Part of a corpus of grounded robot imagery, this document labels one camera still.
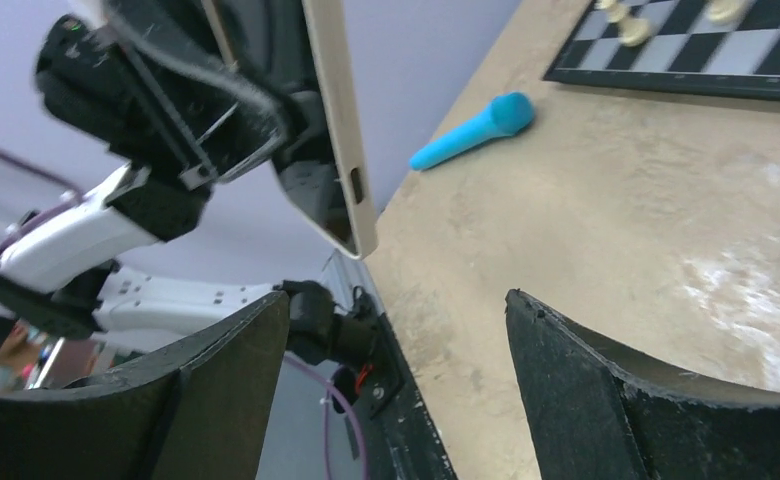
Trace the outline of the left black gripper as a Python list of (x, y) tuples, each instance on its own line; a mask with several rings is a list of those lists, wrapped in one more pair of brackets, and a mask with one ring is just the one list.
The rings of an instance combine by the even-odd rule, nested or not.
[(48, 31), (35, 84), (55, 119), (189, 189), (270, 162), (327, 167), (327, 122), (297, 1), (105, 1), (103, 30)]

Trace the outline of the white chess piece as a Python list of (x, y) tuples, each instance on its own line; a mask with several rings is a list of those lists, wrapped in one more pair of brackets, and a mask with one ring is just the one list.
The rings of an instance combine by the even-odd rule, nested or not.
[(651, 35), (651, 23), (642, 17), (635, 17), (628, 5), (618, 0), (597, 0), (595, 8), (604, 13), (609, 24), (618, 31), (619, 42), (626, 47), (635, 47)]
[(747, 11), (748, 0), (707, 0), (705, 16), (715, 25), (736, 22)]

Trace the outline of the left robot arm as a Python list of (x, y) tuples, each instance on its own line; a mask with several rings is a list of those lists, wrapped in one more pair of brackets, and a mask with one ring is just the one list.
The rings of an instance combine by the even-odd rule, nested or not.
[(288, 202), (354, 240), (327, 93), (300, 1), (102, 1), (37, 56), (45, 109), (123, 164), (0, 245), (0, 304), (55, 336), (190, 335), (266, 293), (152, 277), (120, 256), (195, 230), (215, 189), (269, 165)]

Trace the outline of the black white chessboard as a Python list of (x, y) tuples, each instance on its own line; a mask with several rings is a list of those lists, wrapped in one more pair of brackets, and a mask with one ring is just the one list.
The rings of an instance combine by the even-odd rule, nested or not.
[(653, 33), (635, 47), (589, 4), (543, 78), (570, 85), (780, 101), (780, 1), (747, 1), (733, 23), (704, 1), (630, 1)]

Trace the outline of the white chess piece front left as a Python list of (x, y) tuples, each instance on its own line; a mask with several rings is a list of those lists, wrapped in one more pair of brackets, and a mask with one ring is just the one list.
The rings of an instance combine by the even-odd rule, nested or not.
[(597, 0), (595, 8), (604, 13), (609, 24), (618, 31), (619, 42), (626, 47), (635, 47), (651, 35), (651, 23), (642, 17), (635, 17), (628, 5), (618, 0)]

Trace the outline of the white chess piece front right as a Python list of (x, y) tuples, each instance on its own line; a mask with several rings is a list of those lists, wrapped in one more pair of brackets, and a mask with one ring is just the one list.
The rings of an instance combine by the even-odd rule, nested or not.
[(705, 16), (715, 25), (736, 22), (747, 11), (748, 0), (707, 0)]

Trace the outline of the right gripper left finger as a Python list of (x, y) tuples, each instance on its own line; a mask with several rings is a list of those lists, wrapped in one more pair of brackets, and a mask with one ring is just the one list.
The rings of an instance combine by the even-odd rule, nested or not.
[(252, 479), (288, 334), (271, 293), (56, 390), (0, 396), (0, 479)]

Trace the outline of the phone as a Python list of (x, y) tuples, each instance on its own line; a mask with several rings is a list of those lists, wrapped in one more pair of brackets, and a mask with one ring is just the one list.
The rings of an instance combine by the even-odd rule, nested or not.
[(315, 87), (294, 92), (309, 126), (274, 159), (289, 203), (341, 253), (362, 260), (378, 245), (341, 1), (300, 1), (303, 62)]

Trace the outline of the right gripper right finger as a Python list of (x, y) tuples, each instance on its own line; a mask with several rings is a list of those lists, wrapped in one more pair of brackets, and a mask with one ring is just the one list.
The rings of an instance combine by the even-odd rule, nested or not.
[(780, 479), (780, 393), (676, 367), (529, 294), (506, 330), (545, 479)]

